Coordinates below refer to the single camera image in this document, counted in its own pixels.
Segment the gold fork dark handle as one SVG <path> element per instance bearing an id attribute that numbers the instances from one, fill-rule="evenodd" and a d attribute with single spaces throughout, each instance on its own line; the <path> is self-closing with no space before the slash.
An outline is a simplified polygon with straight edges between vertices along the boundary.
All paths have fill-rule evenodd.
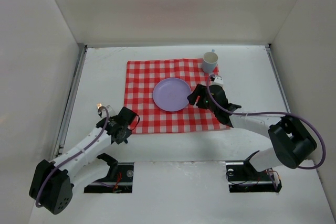
<path id="1" fill-rule="evenodd" d="M 100 111 L 102 109 L 102 104 L 101 103 L 98 103 L 97 104 L 97 111 Z"/>

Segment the lilac plastic plate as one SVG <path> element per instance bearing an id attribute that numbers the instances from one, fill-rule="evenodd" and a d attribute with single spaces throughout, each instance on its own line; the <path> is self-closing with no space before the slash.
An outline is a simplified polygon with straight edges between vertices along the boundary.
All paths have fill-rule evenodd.
<path id="1" fill-rule="evenodd" d="M 187 97 L 192 93 L 190 86 L 179 78 L 166 78 L 153 90 L 153 101 L 166 112 L 176 112 L 189 105 Z"/>

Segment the light blue mug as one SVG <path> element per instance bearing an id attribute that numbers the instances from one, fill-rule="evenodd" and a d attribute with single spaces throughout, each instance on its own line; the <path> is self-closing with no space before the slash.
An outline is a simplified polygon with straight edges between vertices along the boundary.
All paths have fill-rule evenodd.
<path id="1" fill-rule="evenodd" d="M 206 52 L 203 55 L 202 61 L 202 71 L 204 73 L 212 73 L 214 72 L 218 62 L 218 55 L 215 53 L 215 50 L 210 52 Z"/>

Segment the red white checkered cloth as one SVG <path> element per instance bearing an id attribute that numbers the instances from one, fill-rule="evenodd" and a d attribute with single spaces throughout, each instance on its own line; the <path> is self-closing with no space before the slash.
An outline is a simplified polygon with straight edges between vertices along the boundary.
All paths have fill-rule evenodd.
<path id="1" fill-rule="evenodd" d="M 197 84 L 205 84 L 207 74 L 202 71 L 201 65 L 202 59 L 128 61 L 124 106 L 140 116 L 131 125 L 134 133 L 186 133 L 228 129 L 208 110 L 188 105 L 177 112 L 166 112 L 154 103 L 154 87 L 166 78 L 180 78 L 191 89 L 195 89 Z"/>

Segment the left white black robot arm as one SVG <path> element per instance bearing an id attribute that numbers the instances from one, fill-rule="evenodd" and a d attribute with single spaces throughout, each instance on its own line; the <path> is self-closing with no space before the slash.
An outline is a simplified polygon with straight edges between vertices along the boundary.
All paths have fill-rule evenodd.
<path id="1" fill-rule="evenodd" d="M 118 161 L 104 150 L 114 143 L 127 143 L 134 129 L 131 124 L 138 124 L 140 116 L 126 107 L 115 113 L 110 106 L 101 106 L 98 115 L 100 121 L 76 146 L 36 166 L 29 196 L 37 208 L 57 215 L 69 205 L 74 193 L 83 192 L 91 183 L 105 186 L 105 178 L 114 179 L 109 187 L 117 188 L 122 179 Z"/>

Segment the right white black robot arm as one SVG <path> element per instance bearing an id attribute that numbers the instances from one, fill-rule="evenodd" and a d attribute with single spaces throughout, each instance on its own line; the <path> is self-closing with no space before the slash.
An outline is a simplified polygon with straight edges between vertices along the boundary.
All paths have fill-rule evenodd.
<path id="1" fill-rule="evenodd" d="M 187 100 L 200 109 L 210 110 L 223 125 L 248 130 L 271 141 L 271 148 L 255 151 L 242 161 L 248 179 L 281 165 L 298 168 L 317 148 L 316 141 L 298 118 L 288 113 L 279 116 L 249 114 L 240 105 L 230 103 L 217 84 L 209 87 L 198 84 Z"/>

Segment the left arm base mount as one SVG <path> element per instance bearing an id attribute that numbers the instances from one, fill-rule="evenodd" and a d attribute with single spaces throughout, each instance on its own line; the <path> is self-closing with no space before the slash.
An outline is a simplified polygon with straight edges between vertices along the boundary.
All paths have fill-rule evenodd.
<path id="1" fill-rule="evenodd" d="M 119 163 L 115 172 L 84 188 L 85 194 L 130 194 L 133 189 L 134 163 Z"/>

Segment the left aluminium table rail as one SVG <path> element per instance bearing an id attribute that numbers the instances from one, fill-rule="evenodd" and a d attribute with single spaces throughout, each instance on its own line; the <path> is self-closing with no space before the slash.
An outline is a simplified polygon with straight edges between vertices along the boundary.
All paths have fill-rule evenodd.
<path id="1" fill-rule="evenodd" d="M 65 107 L 62 120 L 61 120 L 61 125 L 56 135 L 56 142 L 54 145 L 54 149 L 51 153 L 52 159 L 60 156 L 63 153 L 63 149 L 64 149 L 64 145 L 65 145 L 65 141 L 66 141 L 66 137 L 67 137 L 67 133 L 69 129 L 70 119 L 71 119 L 71 115 L 72 115 L 72 111 L 73 111 L 73 107 L 74 107 L 74 103 L 75 103 L 75 99 L 76 99 L 76 95 L 77 95 L 77 91 L 79 87 L 79 82 L 80 82 L 85 58 L 86 58 L 87 45 L 83 43 L 78 43 L 77 45 L 79 47 L 79 53 L 78 53 L 78 57 L 76 61 L 76 66 L 73 72 L 72 81 L 71 81 L 71 85 L 70 85 L 70 89 L 69 89 L 69 93 L 67 97 L 66 107 Z"/>

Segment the aluminium table rail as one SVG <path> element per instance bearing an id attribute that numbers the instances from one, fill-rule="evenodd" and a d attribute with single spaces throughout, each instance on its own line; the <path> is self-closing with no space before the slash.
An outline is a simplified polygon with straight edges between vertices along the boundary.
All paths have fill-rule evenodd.
<path id="1" fill-rule="evenodd" d="M 269 45 L 264 46 L 266 71 L 265 81 L 267 110 L 271 114 L 272 123 L 268 130 L 275 154 L 279 160 L 289 167 L 297 167 L 310 152 L 314 143 L 310 142 L 309 133 L 301 121 L 290 113 L 275 62 Z"/>
<path id="2" fill-rule="evenodd" d="M 70 85 L 70 89 L 69 89 L 69 93 L 67 97 L 66 107 L 65 107 L 62 120 L 61 120 L 61 125 L 56 135 L 56 142 L 54 145 L 54 149 L 51 153 L 52 159 L 60 156 L 63 153 L 63 149 L 64 149 L 64 145 L 65 145 L 65 141 L 66 141 L 66 137 L 67 137 L 67 133 L 69 129 L 70 119 L 71 119 L 71 115 L 72 115 L 72 111 L 73 111 L 73 107 L 74 107 L 74 103 L 75 103 L 75 99 L 76 99 L 76 95 L 77 95 L 77 91 L 79 87 L 79 82 L 80 82 L 85 58 L 86 58 L 87 45 L 83 43 L 78 43 L 77 45 L 79 47 L 79 53 L 78 53 L 78 57 L 76 61 L 76 66 L 73 72 L 72 81 L 71 81 L 71 85 Z"/>

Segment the right aluminium table rail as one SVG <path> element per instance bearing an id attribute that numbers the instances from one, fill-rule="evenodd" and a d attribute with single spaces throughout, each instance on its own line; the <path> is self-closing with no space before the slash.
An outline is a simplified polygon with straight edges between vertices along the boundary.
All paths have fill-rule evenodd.
<path id="1" fill-rule="evenodd" d="M 297 167 L 310 152 L 314 143 L 310 142 L 309 133 L 301 121 L 290 113 L 275 62 L 269 45 L 264 46 L 266 71 L 265 81 L 267 110 L 271 114 L 272 123 L 268 130 L 275 154 L 279 160 L 289 167 Z"/>

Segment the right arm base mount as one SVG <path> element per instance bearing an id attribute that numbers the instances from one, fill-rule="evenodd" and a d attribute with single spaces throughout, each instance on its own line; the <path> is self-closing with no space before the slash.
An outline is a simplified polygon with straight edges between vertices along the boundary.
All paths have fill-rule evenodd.
<path id="1" fill-rule="evenodd" d="M 247 161 L 225 164 L 230 193 L 279 193 L 282 189 L 281 178 L 272 168 L 258 172 Z"/>

